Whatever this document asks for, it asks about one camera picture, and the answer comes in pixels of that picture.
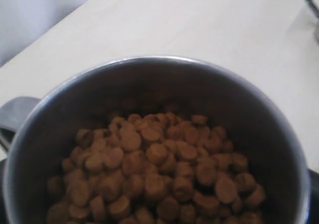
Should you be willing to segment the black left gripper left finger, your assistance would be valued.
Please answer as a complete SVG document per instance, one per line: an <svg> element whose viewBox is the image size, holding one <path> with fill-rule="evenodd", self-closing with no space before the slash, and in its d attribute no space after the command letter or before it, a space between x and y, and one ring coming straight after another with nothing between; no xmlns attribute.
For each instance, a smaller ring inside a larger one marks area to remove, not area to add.
<svg viewBox="0 0 319 224"><path fill-rule="evenodd" d="M0 224L6 224L5 204L3 200L3 177L6 159L0 161Z"/></svg>

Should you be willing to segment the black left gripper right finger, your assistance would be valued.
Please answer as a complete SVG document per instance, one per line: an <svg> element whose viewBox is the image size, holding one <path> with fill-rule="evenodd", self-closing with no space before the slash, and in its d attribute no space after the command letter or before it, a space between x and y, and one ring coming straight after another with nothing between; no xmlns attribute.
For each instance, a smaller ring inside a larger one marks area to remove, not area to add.
<svg viewBox="0 0 319 224"><path fill-rule="evenodd" d="M319 174L309 170L311 178L311 203L307 224L319 224Z"/></svg>

